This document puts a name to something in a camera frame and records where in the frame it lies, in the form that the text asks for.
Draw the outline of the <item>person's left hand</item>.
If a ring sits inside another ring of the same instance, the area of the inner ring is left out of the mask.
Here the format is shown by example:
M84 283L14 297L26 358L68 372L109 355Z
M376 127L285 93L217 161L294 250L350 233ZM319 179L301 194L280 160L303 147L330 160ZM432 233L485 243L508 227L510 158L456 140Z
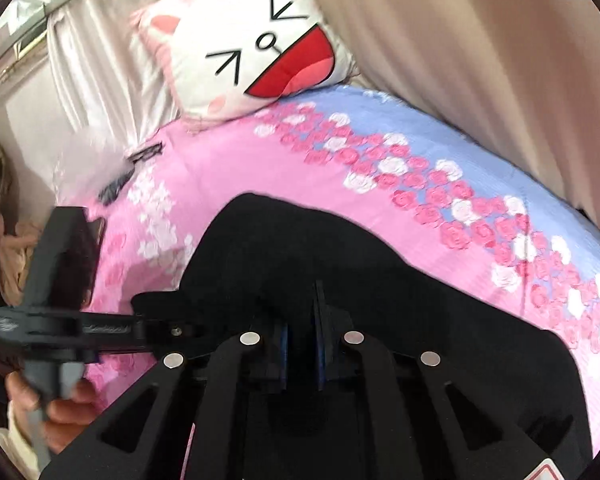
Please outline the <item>person's left hand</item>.
M23 437L31 440L29 414L40 407L38 394L18 372L5 379L6 392L14 410L15 423ZM87 379L79 380L68 399L56 399L46 404L46 416L34 428L40 430L48 448L62 452L97 418L97 391Z

